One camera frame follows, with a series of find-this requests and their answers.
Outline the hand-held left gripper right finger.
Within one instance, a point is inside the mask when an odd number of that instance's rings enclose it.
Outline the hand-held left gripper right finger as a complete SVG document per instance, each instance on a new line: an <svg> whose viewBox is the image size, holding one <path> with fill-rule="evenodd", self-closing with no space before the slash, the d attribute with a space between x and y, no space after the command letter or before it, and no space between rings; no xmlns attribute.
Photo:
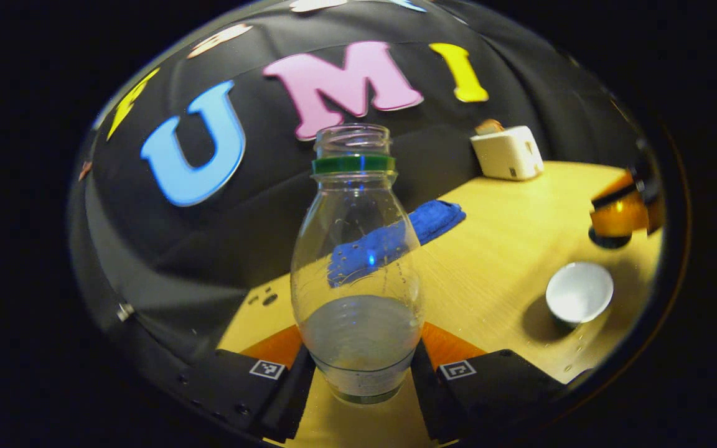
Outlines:
<svg viewBox="0 0 717 448"><path fill-rule="evenodd" d="M487 352L429 322L411 375L426 430L438 442L507 430L567 389L511 349Z"/></svg>

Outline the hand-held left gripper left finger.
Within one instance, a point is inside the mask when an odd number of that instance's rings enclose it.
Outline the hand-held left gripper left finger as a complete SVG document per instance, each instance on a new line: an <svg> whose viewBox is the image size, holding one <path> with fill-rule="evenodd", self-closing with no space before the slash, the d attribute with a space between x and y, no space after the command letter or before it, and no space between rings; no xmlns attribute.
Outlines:
<svg viewBox="0 0 717 448"><path fill-rule="evenodd" d="M315 370L295 324L239 324L236 349L173 350L182 402L216 424L254 439L294 439Z"/></svg>

